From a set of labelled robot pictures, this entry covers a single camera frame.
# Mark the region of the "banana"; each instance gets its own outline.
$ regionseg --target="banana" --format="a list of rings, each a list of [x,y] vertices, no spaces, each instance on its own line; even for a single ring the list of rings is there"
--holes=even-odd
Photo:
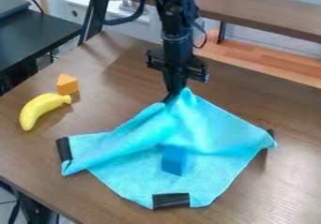
[[[20,112],[20,125],[25,131],[31,130],[42,114],[56,109],[63,103],[71,103],[70,95],[60,96],[47,93],[33,98],[24,105]]]

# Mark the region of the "wooden shelf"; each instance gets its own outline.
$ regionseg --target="wooden shelf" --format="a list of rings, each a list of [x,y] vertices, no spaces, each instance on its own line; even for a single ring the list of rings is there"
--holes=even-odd
[[[196,0],[203,17],[321,43],[321,6],[296,0]]]
[[[206,46],[196,53],[224,64],[321,88],[321,60],[226,39],[217,44],[219,30],[208,33]]]

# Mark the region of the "blue cube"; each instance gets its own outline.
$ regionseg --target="blue cube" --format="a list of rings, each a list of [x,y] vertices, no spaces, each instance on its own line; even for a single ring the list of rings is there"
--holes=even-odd
[[[165,147],[162,150],[161,170],[181,176],[186,165],[187,151],[179,147]]]

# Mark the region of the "orange triangular block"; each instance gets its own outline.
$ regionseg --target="orange triangular block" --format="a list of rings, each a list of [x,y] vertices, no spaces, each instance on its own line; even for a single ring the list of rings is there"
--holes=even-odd
[[[79,91],[78,80],[66,74],[61,74],[56,83],[60,95],[69,95]]]

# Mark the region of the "blue towel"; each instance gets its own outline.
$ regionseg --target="blue towel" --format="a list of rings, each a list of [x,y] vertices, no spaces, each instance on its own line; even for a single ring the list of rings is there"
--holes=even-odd
[[[111,132],[69,137],[69,146],[63,175],[89,170],[119,196],[152,209],[152,196],[163,193],[189,193],[190,207],[210,205],[262,148],[277,143],[185,88]],[[166,146],[188,150],[182,176],[161,170]]]

